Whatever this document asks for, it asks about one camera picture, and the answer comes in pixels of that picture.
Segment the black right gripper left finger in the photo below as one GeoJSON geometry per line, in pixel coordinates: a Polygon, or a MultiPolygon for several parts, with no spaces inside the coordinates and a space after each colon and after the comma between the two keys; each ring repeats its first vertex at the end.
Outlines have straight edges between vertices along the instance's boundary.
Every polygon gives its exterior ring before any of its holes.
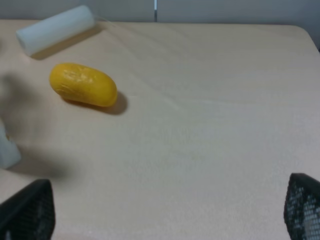
{"type": "Polygon", "coordinates": [[[56,225],[52,184],[37,179],[0,204],[2,240],[50,240],[56,225]]]}

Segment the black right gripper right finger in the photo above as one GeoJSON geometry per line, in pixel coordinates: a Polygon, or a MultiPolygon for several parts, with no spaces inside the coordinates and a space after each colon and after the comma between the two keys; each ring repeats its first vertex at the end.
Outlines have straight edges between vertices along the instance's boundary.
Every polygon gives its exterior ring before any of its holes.
{"type": "Polygon", "coordinates": [[[305,173],[289,178],[283,212],[292,240],[320,238],[320,182],[305,173]]]}

